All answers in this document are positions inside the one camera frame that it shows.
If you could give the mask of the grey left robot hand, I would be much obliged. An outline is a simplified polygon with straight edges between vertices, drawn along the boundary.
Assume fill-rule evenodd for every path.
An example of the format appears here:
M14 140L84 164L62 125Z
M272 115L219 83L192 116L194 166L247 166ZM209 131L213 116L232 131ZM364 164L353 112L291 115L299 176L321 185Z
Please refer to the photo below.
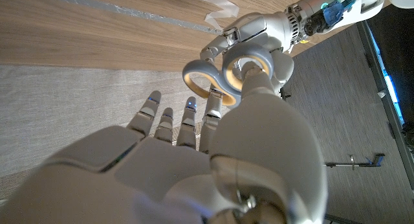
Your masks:
M207 78L224 94L228 106L241 99L242 71L247 63L262 69L280 89L293 73L294 62L285 52L297 35L298 24L292 14L254 12L242 16L201 50L200 58L208 63L223 56L222 69L213 69Z

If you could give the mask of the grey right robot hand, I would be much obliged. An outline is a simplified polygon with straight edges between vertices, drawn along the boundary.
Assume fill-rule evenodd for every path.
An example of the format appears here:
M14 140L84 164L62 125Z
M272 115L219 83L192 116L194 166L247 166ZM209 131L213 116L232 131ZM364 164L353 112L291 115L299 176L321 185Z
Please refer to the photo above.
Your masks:
M252 62L241 103L196 150L186 106L177 140L150 94L127 127L94 132L46 159L1 207L2 223L322 223L327 176L316 136Z

